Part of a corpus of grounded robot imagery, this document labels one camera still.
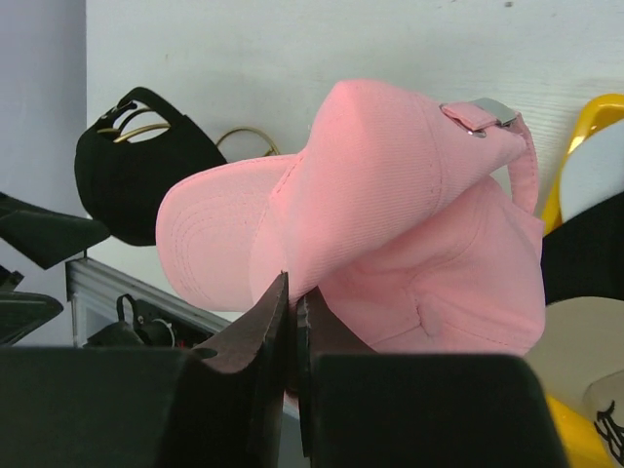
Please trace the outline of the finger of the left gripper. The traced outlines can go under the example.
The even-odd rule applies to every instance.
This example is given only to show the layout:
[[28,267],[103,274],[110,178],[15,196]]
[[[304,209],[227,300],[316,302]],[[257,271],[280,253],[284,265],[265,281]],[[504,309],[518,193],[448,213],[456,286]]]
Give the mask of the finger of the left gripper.
[[15,344],[62,311],[63,305],[48,295],[1,292],[1,344]]
[[100,221],[62,214],[1,193],[1,238],[42,269],[106,240]]

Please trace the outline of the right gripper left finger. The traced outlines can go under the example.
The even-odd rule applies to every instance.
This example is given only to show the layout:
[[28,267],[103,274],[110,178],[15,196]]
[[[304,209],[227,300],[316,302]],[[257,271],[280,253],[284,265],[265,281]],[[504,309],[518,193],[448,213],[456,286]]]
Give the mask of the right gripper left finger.
[[5,467],[274,467],[289,286],[193,349],[5,347]]

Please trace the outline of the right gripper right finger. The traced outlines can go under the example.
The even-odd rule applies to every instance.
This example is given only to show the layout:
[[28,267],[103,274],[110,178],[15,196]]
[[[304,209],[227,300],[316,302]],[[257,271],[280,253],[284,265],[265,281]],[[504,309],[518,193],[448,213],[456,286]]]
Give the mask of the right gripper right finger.
[[501,354],[379,354],[319,290],[296,306],[302,448],[315,467],[565,467],[541,386]]

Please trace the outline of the black cap gold logo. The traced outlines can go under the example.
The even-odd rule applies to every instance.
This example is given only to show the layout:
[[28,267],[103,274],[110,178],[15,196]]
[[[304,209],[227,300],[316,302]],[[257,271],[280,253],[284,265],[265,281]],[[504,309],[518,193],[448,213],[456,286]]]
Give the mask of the black cap gold logo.
[[[153,111],[161,134],[132,142],[115,127],[123,114]],[[186,115],[153,91],[136,87],[78,139],[74,173],[83,207],[122,242],[156,244],[155,226],[166,193],[183,179],[226,163],[214,142]]]

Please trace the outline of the pink baseball cap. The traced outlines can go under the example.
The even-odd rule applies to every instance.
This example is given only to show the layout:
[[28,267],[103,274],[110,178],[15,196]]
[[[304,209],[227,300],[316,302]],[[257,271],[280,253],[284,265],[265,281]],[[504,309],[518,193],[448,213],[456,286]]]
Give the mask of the pink baseball cap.
[[250,310],[281,273],[379,352],[524,355],[543,334],[537,158],[522,114],[336,83],[305,146],[206,170],[165,195],[175,292]]

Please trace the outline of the beige baseball cap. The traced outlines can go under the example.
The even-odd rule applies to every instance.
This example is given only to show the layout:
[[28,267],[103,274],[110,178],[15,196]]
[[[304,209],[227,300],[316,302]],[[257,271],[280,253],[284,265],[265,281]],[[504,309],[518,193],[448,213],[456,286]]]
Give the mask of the beige baseball cap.
[[623,465],[623,303],[580,297],[547,308],[526,355],[572,467]]

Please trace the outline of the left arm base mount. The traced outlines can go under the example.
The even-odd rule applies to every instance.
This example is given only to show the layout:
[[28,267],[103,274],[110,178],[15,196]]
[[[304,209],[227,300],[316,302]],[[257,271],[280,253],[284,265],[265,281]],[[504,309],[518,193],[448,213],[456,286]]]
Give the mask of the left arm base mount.
[[117,319],[111,325],[106,325],[87,338],[87,347],[144,345],[193,348],[214,335],[130,294],[123,294],[116,299],[116,313]]

